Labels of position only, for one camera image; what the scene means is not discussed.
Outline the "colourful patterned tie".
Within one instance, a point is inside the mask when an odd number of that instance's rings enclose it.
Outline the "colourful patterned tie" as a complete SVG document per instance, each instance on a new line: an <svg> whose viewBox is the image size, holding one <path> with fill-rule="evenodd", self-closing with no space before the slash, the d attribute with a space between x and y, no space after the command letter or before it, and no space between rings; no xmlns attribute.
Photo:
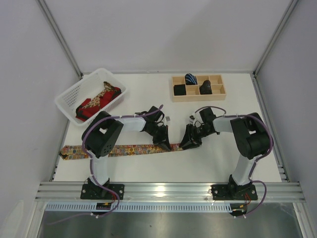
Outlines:
<svg viewBox="0 0 317 238"><path fill-rule="evenodd" d="M107 154L108 157L122 157L122 156L137 156L166 153L166 149L152 144L143 145L115 145L114 148ZM58 154L63 160L80 160L89 159L90 156L82 150L81 145L64 146Z"/></svg>

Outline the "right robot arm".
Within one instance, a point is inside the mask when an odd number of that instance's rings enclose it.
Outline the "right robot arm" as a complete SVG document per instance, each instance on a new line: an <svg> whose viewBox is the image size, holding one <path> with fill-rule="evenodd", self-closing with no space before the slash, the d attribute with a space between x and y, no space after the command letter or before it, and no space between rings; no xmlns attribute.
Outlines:
<svg viewBox="0 0 317 238"><path fill-rule="evenodd" d="M183 150L200 147L202 139L211 134L232 133L240 153L234 172L227 184L211 186L214 200L257 200L254 181L251 179L257 162L266 157L273 148L273 138L258 113L248 115L216 116L212 106L196 111L202 123L196 125L196 117L186 125L184 137L179 145Z"/></svg>

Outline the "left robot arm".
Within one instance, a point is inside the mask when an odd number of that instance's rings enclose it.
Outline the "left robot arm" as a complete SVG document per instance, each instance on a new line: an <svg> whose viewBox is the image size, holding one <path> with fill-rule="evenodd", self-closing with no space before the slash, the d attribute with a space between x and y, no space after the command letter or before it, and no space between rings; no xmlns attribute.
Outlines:
<svg viewBox="0 0 317 238"><path fill-rule="evenodd" d="M82 150L90 158L90 176L87 192L105 196L110 190L107 156L114 148L120 134L125 131L146 132L153 138L153 145L170 152L168 126L162 122L163 106L152 106L148 111L133 115L111 116L100 112L82 134Z"/></svg>

